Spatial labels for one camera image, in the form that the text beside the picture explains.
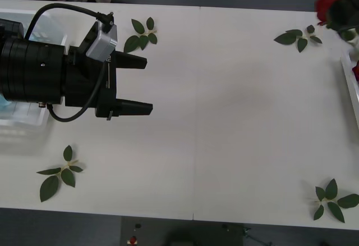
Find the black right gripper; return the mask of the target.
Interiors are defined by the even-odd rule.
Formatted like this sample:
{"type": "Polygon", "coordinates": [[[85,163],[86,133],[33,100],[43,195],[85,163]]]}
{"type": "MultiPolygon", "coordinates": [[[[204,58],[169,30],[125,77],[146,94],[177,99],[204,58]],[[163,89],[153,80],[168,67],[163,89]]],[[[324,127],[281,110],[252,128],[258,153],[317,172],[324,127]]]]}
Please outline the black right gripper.
{"type": "Polygon", "coordinates": [[[337,0],[327,12],[330,27],[343,32],[358,27],[358,0],[337,0]]]}

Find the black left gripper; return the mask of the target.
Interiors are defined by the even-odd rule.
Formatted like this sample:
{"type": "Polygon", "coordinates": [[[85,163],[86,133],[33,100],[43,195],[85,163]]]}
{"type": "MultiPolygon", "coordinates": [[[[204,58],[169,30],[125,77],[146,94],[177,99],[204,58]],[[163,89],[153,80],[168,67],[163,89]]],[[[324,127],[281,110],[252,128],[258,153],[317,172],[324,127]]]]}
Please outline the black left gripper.
{"type": "Polygon", "coordinates": [[[148,116],[153,110],[150,103],[116,99],[118,69],[145,69],[147,59],[124,52],[112,52],[105,62],[99,62],[81,55],[77,48],[70,46],[66,59],[65,106],[83,107],[88,101],[104,67],[105,72],[98,92],[90,108],[96,117],[111,119],[118,116],[148,116]]]}

